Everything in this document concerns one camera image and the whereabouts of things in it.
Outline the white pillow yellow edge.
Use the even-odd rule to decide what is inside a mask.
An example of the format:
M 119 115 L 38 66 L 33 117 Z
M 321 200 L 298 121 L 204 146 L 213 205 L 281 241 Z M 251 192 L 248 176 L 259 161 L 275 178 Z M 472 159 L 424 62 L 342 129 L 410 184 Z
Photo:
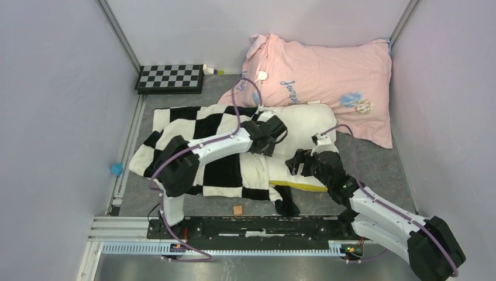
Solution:
M 312 137 L 337 124 L 332 109 L 324 104 L 301 104 L 268 107 L 266 110 L 274 112 L 288 130 L 286 138 L 276 144 L 273 155 L 266 158 L 269 183 L 304 191 L 326 192 L 327 188 L 312 176 L 291 175 L 285 161 L 291 159 L 297 149 L 313 149 Z

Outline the black white checkered pillowcase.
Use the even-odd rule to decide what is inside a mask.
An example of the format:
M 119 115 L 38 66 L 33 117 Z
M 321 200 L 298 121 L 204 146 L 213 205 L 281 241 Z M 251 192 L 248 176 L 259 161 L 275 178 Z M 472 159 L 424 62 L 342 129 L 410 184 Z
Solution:
M 159 215 L 171 225 L 184 219 L 186 195 L 272 201 L 279 215 L 295 217 L 289 187 L 270 184 L 267 158 L 281 152 L 285 123 L 257 108 L 157 109 L 153 132 L 129 169 L 160 193 Z

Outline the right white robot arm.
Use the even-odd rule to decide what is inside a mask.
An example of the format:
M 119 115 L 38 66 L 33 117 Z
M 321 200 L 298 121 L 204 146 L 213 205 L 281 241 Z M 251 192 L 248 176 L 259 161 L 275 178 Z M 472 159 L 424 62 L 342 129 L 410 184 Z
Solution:
M 409 264 L 420 280 L 448 280 L 459 274 L 466 256 L 445 220 L 408 212 L 380 197 L 345 172 L 336 152 L 298 149 L 285 162 L 293 176 L 312 176 L 334 202 L 345 206 L 339 215 L 339 234 L 367 238 Z

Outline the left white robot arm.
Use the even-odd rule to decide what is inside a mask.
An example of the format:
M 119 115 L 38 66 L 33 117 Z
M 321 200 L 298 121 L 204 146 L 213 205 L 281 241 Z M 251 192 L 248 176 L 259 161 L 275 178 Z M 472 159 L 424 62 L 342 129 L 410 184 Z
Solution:
M 272 156 L 288 129 L 276 114 L 266 111 L 265 115 L 265 121 L 239 121 L 235 129 L 207 138 L 185 140 L 177 135 L 170 140 L 154 161 L 150 178 L 161 184 L 159 217 L 164 234 L 174 239 L 183 233 L 184 196 L 200 167 L 238 153 Z

